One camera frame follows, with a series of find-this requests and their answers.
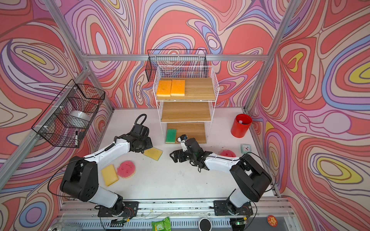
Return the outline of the yellow green sponge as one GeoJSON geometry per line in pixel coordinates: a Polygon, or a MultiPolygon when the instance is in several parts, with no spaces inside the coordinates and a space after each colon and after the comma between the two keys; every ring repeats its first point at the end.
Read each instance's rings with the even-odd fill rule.
{"type": "Polygon", "coordinates": [[[177,135],[176,129],[167,129],[165,143],[166,144],[176,143],[176,135],[177,135]]]}
{"type": "Polygon", "coordinates": [[[149,158],[151,158],[151,159],[153,159],[155,161],[158,161],[160,159],[162,153],[163,153],[162,150],[157,149],[157,148],[154,148],[154,147],[152,147],[152,148],[147,149],[147,150],[144,151],[144,155],[146,157],[149,157],[149,158]]]}

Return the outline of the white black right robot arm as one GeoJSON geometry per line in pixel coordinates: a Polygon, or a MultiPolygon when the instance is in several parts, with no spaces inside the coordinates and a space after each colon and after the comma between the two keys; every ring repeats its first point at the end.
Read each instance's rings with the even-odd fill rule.
{"type": "Polygon", "coordinates": [[[236,216],[243,213],[251,202],[258,202],[272,183],[268,172],[248,153],[241,157],[224,157],[210,151],[204,151],[196,139],[187,136],[178,138],[181,149],[170,153],[175,163],[188,161],[198,171],[220,171],[230,174],[238,188],[234,189],[226,200],[214,201],[217,216],[236,216]]]}

